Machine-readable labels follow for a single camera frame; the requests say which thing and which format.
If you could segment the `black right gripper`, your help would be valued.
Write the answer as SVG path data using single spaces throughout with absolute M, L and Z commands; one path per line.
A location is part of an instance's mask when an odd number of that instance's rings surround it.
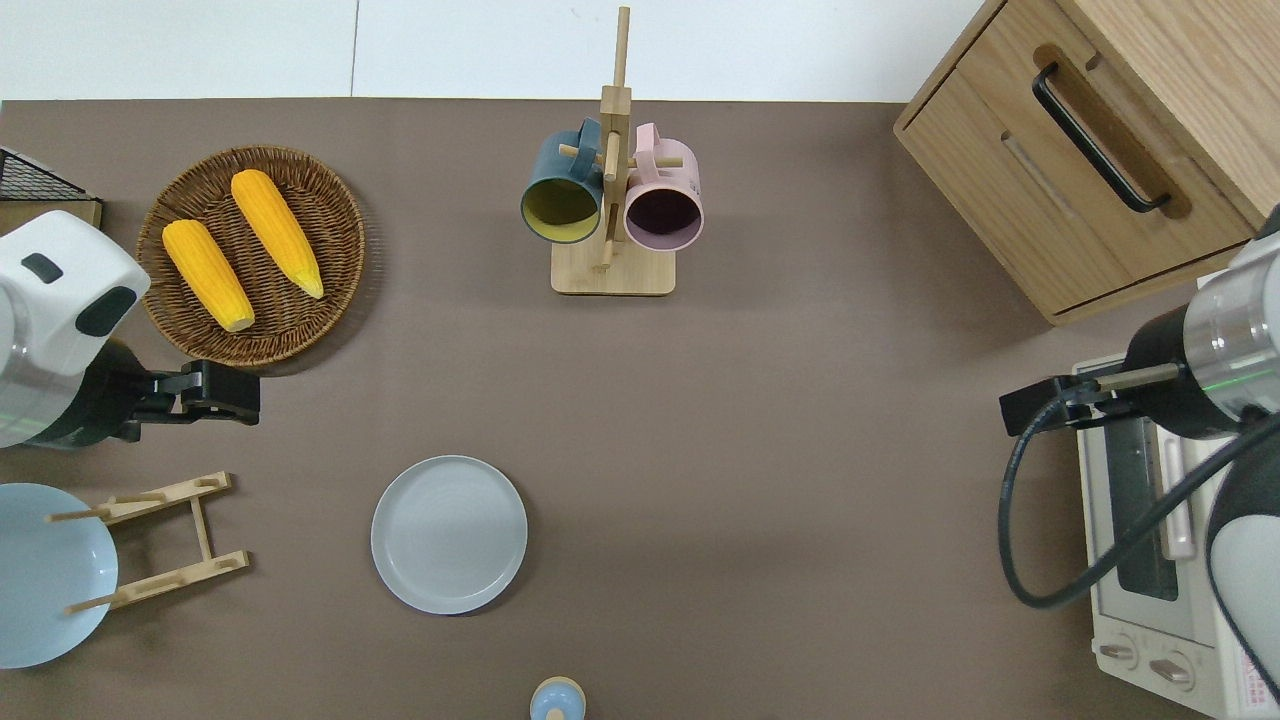
M 1006 433 L 1020 436 L 1055 398 L 1061 398 L 1062 405 L 1050 410 L 1034 434 L 1085 430 L 1126 420 L 1129 404 L 1165 430 L 1189 439 L 1219 439 L 1238 433 L 1239 421 L 1210 400 L 1190 370 L 1184 347 L 1187 311 L 1188 306 L 1181 305 L 1147 322 L 1132 337 L 1123 363 L 1126 372 L 1174 363 L 1180 368 L 1178 378 L 1126 389 L 1124 398 L 1116 391 L 1101 389 L 1096 375 L 1051 375 L 1000 397 Z

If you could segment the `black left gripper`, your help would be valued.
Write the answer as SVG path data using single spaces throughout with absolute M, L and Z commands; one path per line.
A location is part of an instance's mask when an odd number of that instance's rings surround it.
M 147 396 L 154 386 L 165 395 Z M 108 340 L 68 409 L 45 430 L 45 445 L 83 448 L 110 438 L 132 443 L 141 439 L 140 424 L 219 420 L 256 427 L 260 413 L 260 378 L 252 373 L 197 359 L 151 374 L 127 345 Z

